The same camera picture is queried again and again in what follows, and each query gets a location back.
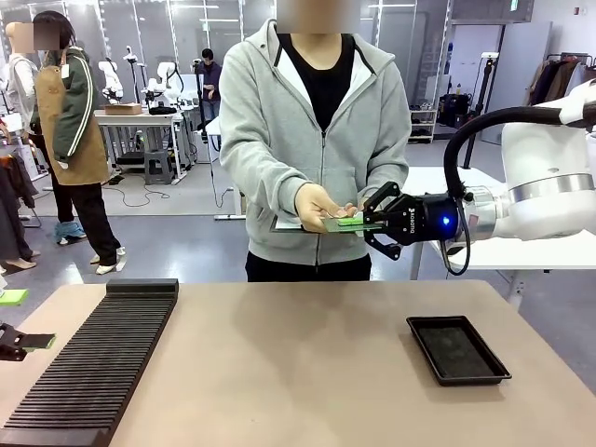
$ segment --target beige table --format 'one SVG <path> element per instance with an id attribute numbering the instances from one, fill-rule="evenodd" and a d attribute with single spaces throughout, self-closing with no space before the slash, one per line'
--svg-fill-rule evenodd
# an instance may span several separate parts
<path id="1" fill-rule="evenodd" d="M 67 286 L 20 328 L 48 352 L 0 364 L 0 424 L 100 301 Z M 436 385 L 405 322 L 467 315 L 513 373 Z M 593 447 L 596 399 L 476 281 L 181 286 L 112 447 Z"/>

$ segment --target black slotted rack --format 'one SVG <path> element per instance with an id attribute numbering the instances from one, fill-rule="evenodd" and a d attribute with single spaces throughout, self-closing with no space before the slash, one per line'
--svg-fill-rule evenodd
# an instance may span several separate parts
<path id="1" fill-rule="evenodd" d="M 0 429 L 0 447 L 109 445 L 178 298 L 175 279 L 106 295 Z"/>

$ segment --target woman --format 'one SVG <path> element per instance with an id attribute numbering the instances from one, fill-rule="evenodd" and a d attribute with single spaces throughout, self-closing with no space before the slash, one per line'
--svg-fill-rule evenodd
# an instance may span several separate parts
<path id="1" fill-rule="evenodd" d="M 21 27 L 26 26 L 24 23 L 16 22 L 7 25 L 7 37 L 12 47 L 12 54 L 8 58 L 9 76 L 7 96 L 15 112 L 20 114 L 22 128 L 25 132 L 23 141 L 27 142 L 28 139 L 31 139 L 30 144 L 36 146 L 44 155 L 45 160 L 48 160 L 49 156 L 47 155 L 43 135 L 41 135 L 39 130 L 38 132 L 40 134 L 35 135 L 30 129 L 30 122 L 35 108 L 34 84 L 38 70 L 35 64 L 25 57 L 25 54 L 17 51 L 17 48 L 22 48 L 20 51 L 23 51 L 24 47 L 26 47 L 25 43 L 21 40 L 25 38 L 25 35 L 19 32 Z M 54 228 L 56 242 L 60 245 L 67 245 L 70 241 L 85 238 L 83 228 L 75 221 L 73 201 L 68 194 L 68 190 L 58 183 L 49 161 L 47 171 L 52 181 L 52 189 L 54 190 L 54 198 L 56 199 L 56 207 L 58 209 L 58 223 L 56 223 Z"/>
<path id="2" fill-rule="evenodd" d="M 34 26 L 58 34 L 59 48 L 49 48 L 35 81 L 39 122 L 44 132 L 49 162 L 61 185 L 68 188 L 74 208 L 97 256 L 98 275 L 113 271 L 124 254 L 105 214 L 102 183 L 108 180 L 107 160 L 93 111 L 97 93 L 88 56 L 75 46 L 75 31 L 59 12 L 44 11 Z"/>

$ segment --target black shirt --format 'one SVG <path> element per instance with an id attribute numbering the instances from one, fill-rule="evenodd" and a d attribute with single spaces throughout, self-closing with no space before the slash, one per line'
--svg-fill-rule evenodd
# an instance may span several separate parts
<path id="1" fill-rule="evenodd" d="M 350 34 L 342 34 L 342 54 L 329 70 L 316 70 L 303 59 L 291 43 L 289 34 L 278 34 L 279 43 L 286 50 L 298 75 L 305 83 L 318 125 L 326 130 L 331 124 L 344 96 L 350 89 L 356 43 Z"/>

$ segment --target tripod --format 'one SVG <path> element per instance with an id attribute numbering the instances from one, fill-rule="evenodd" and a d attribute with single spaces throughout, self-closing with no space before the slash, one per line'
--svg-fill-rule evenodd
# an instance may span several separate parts
<path id="1" fill-rule="evenodd" d="M 484 78 L 482 79 L 481 93 L 478 97 L 478 103 L 473 112 L 473 118 L 482 115 L 484 111 L 484 97 L 486 96 L 486 90 L 488 89 L 488 82 L 491 79 L 491 73 L 494 68 L 494 60 L 490 59 L 486 62 L 484 67 Z M 472 150 L 474 149 L 474 142 L 476 142 L 476 134 L 472 135 L 467 141 L 466 158 L 464 160 L 464 169 L 469 169 L 469 163 L 472 159 Z"/>

